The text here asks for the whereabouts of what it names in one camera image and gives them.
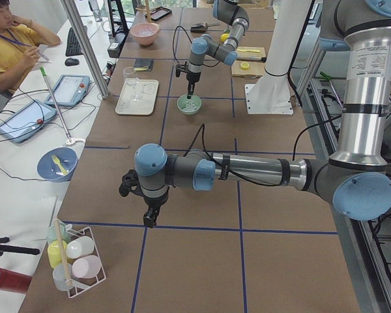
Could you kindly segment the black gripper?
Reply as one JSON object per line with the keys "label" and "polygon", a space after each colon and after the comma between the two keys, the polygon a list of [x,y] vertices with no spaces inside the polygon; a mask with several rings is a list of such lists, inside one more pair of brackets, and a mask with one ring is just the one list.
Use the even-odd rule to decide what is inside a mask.
{"label": "black gripper", "polygon": [[163,195],[155,198],[146,196],[144,194],[142,197],[148,207],[147,212],[143,215],[143,224],[147,228],[153,228],[156,226],[158,211],[168,200],[168,192],[165,192]]}
{"label": "black gripper", "polygon": [[187,99],[191,99],[194,95],[195,84],[199,81],[200,76],[200,72],[192,72],[191,70],[186,73],[186,79],[188,80]]}

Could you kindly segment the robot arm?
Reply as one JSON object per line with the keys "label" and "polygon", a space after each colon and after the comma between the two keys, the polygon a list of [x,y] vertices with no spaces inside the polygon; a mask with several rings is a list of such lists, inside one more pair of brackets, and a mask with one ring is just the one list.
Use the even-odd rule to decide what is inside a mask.
{"label": "robot arm", "polygon": [[391,1],[325,1],[322,18],[323,47],[350,51],[336,151],[325,162],[196,149],[179,156],[148,143],[136,151],[134,168],[123,177],[124,187],[148,206],[146,227],[156,225],[171,187],[210,190],[215,179],[293,186],[354,220],[372,220],[391,208],[391,180],[381,156],[391,84]]}
{"label": "robot arm", "polygon": [[195,84],[199,81],[205,57],[231,66],[237,59],[237,48],[242,37],[250,26],[248,13],[240,7],[237,1],[215,1],[212,15],[219,21],[230,26],[229,35],[223,41],[215,41],[209,34],[201,35],[193,40],[189,59],[177,69],[185,72],[188,81],[186,98],[191,99]]}

